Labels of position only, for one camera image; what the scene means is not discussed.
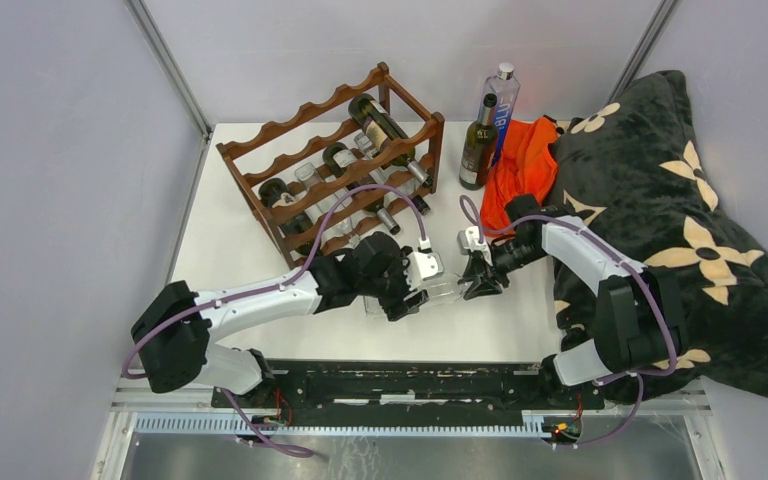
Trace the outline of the tall clear glass bottle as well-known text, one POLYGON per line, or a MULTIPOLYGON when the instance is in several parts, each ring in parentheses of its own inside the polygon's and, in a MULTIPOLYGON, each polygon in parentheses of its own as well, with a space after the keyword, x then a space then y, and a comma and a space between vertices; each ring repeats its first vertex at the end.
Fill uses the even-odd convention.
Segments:
MULTIPOLYGON (((324 183, 322 176, 311 162, 305 162, 300 167, 296 168, 294 175, 296 179, 303 184, 307 193, 309 193, 314 186, 324 183)), ((320 214, 327 214, 333 207, 336 207, 335 213, 342 211, 344 207, 342 205, 337 205, 338 199, 338 195, 332 193, 318 201, 316 206, 320 214)), ((354 232, 354 228, 355 223, 352 217, 346 217, 325 230, 320 245, 323 246, 328 240, 342 238, 347 241, 349 247, 354 248, 358 245, 360 240, 354 232)))

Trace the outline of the dark wine bottle brown label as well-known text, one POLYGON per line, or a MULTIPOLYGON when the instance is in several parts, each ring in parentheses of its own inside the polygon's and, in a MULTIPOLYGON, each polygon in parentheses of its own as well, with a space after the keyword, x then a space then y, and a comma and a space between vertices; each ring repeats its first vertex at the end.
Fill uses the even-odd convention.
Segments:
MULTIPOLYGON (((395 140, 408 138, 389 112, 370 94, 362 93, 353 98, 349 103, 348 112, 379 152, 395 140)), ((431 188, 434 184, 433 178, 417 161, 414 147, 394 157, 389 165, 404 167, 422 187, 431 188)))

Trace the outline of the dark wine bottle silver neck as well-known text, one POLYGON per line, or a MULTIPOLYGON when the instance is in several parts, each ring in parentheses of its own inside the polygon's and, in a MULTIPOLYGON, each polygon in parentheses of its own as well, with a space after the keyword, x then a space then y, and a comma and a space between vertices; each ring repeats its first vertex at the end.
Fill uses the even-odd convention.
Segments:
POLYGON ((497 96, 485 94, 477 119, 467 129, 459 168, 459 182, 467 190, 478 190, 487 183, 498 139, 496 105, 497 96))

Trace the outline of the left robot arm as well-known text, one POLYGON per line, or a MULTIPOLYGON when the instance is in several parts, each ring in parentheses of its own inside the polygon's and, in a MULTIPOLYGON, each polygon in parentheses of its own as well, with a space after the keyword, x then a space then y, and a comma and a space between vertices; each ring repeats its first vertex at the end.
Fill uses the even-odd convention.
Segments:
POLYGON ((195 383, 262 407, 274 394, 264 355, 220 340, 274 320, 344 308, 359 297, 377 300, 385 317, 397 321, 428 301, 423 286, 443 271, 428 241, 412 249, 376 232, 353 248, 316 254, 307 266, 241 287, 194 291, 184 281, 170 283, 131 328, 139 376, 156 394, 195 383))

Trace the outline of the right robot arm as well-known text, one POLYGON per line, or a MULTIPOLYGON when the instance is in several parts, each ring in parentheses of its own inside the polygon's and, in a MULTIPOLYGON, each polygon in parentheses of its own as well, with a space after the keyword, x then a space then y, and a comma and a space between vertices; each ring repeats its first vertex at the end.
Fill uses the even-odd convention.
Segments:
POLYGON ((668 269, 631 259, 581 218, 541 207, 531 195, 507 204, 511 222, 496 232, 508 240, 493 244, 472 200, 461 196, 460 203, 471 223, 457 236, 468 259, 461 278, 464 299, 502 293, 511 272, 546 256, 564 264, 596 297, 588 340, 551 356, 550 373, 537 382, 545 405, 566 406, 586 382, 605 385, 626 375, 668 376, 677 369, 689 334, 681 291, 668 269))

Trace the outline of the clear square bottle black cap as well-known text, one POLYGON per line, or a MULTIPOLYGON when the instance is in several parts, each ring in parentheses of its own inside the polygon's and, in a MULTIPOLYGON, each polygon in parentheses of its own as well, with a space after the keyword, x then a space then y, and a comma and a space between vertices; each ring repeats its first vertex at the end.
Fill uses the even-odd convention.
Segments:
MULTIPOLYGON (((371 160, 379 153, 373 142, 362 132, 357 133, 353 137, 353 141, 363 154, 365 160, 371 160)), ((382 183, 385 183, 392 174, 406 171, 406 168, 399 166, 381 167, 378 169, 376 176, 382 183)), ((430 214, 432 209, 427 204, 424 197, 416 193, 420 187, 421 184, 415 178, 411 177, 409 180, 398 186, 398 189, 405 195, 409 195, 413 204, 417 207, 420 213, 425 216, 430 214)))

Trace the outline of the blue square glass bottle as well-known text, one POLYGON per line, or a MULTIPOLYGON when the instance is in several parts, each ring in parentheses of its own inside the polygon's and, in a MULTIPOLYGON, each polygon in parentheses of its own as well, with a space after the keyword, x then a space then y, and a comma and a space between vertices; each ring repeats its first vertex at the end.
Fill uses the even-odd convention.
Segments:
POLYGON ((511 123, 520 90, 520 83, 514 76, 514 72, 515 66, 512 63, 503 62, 498 66, 496 74, 487 77, 483 85, 483 94, 492 93, 497 98, 493 124, 498 131, 498 138, 491 160, 492 166, 500 159, 504 139, 511 123))

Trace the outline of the small clear glass bottle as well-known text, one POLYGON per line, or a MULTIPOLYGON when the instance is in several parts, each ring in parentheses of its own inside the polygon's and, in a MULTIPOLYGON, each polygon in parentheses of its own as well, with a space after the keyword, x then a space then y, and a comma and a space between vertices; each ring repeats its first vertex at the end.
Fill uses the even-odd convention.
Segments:
MULTIPOLYGON (((437 278, 424 281, 421 288, 427 292, 429 297, 424 307, 436 307, 461 299, 466 290, 466 285, 461 282, 459 274, 446 272, 437 278)), ((364 297, 363 303, 365 313, 369 318, 387 319, 377 299, 364 297)))

